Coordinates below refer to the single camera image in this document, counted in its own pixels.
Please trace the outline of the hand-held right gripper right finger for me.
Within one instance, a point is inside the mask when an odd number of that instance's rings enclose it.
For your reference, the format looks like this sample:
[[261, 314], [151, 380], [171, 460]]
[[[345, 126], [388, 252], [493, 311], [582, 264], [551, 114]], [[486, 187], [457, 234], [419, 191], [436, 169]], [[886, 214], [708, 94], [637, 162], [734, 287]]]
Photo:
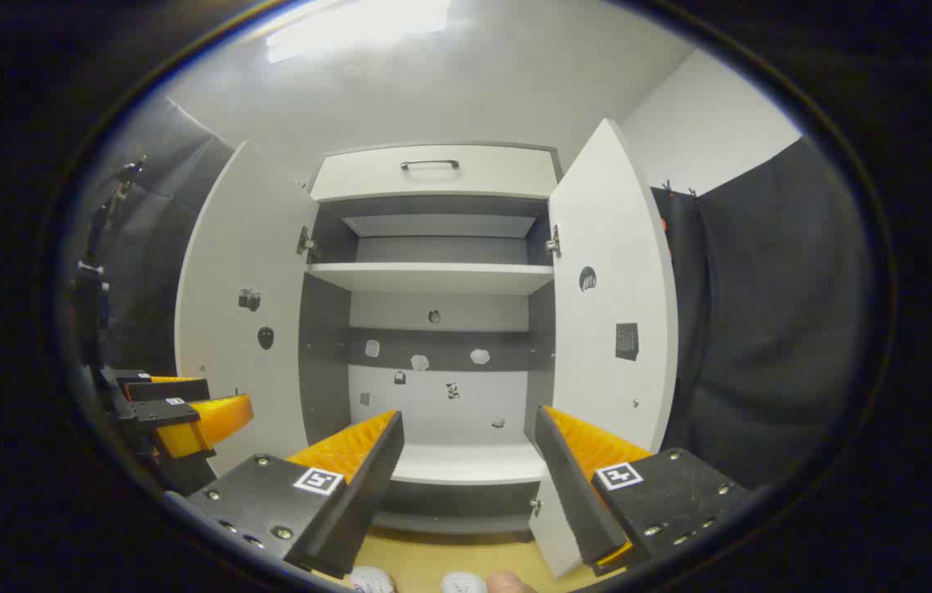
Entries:
[[684, 448], [651, 454], [550, 406], [537, 410], [535, 447], [547, 468], [535, 543], [553, 577], [662, 562], [734, 521], [755, 496]]

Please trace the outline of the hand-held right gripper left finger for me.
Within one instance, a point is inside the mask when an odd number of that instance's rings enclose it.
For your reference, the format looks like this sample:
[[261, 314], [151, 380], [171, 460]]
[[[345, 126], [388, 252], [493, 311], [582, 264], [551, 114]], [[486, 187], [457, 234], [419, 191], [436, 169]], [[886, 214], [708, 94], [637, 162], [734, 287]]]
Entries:
[[251, 455], [184, 499], [208, 532], [267, 563], [345, 577], [391, 483], [405, 444], [390, 410], [281, 459]]

